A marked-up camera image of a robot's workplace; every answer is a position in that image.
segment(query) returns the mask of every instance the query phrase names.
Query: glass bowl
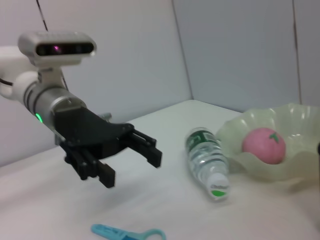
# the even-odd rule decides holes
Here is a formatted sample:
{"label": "glass bowl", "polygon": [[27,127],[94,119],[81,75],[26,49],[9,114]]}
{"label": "glass bowl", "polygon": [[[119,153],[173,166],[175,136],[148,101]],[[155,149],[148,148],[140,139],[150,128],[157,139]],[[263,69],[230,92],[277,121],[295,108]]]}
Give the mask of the glass bowl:
{"label": "glass bowl", "polygon": [[[286,144],[285,159],[270,165],[255,155],[242,152],[246,135],[257,128],[270,128]],[[227,121],[217,132],[223,154],[242,165],[248,174],[264,180],[293,178],[315,179],[319,176],[320,108],[288,104],[267,109],[250,109]]]}

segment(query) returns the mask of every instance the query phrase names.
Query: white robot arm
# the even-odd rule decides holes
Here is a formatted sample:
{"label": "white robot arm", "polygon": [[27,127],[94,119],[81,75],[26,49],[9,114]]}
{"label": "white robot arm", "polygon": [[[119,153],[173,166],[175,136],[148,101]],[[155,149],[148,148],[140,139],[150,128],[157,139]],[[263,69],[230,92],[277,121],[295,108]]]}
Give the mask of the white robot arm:
{"label": "white robot arm", "polygon": [[99,176],[107,188],[115,185],[115,171],[99,160],[129,147],[161,165],[156,140],[129,123],[112,124],[87,109],[68,91],[61,66],[78,65],[96,54],[96,43],[80,32],[28,32],[18,47],[0,47],[0,95],[19,101],[59,138],[82,180]]}

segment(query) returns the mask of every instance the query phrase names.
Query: pink ball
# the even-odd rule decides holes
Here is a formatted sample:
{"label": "pink ball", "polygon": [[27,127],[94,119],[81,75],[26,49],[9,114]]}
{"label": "pink ball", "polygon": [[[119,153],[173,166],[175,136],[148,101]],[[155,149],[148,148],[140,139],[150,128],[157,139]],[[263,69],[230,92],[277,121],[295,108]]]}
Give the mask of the pink ball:
{"label": "pink ball", "polygon": [[262,127],[249,132],[243,140],[242,151],[266,164],[279,164],[285,158],[286,143],[274,130]]}

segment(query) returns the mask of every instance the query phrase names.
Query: bottle cap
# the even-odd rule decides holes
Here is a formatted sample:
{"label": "bottle cap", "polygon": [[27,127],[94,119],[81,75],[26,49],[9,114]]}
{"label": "bottle cap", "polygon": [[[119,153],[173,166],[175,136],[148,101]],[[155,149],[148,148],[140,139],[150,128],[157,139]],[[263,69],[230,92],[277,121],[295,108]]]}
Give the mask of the bottle cap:
{"label": "bottle cap", "polygon": [[229,180],[224,174],[216,172],[209,176],[206,182],[206,189],[212,198],[216,200],[224,199],[230,191]]}

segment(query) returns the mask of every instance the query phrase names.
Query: metal cylinder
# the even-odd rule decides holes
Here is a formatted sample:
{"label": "metal cylinder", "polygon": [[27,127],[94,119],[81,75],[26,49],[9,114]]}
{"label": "metal cylinder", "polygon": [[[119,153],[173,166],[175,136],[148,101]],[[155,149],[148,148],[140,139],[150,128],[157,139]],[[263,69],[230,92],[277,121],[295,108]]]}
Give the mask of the metal cylinder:
{"label": "metal cylinder", "polygon": [[12,95],[14,99],[24,105],[25,95],[37,84],[39,84],[39,81],[38,73],[36,71],[23,72],[16,78],[12,86]]}
{"label": "metal cylinder", "polygon": [[24,102],[26,108],[52,131],[56,112],[86,107],[86,104],[61,86],[37,84]]}

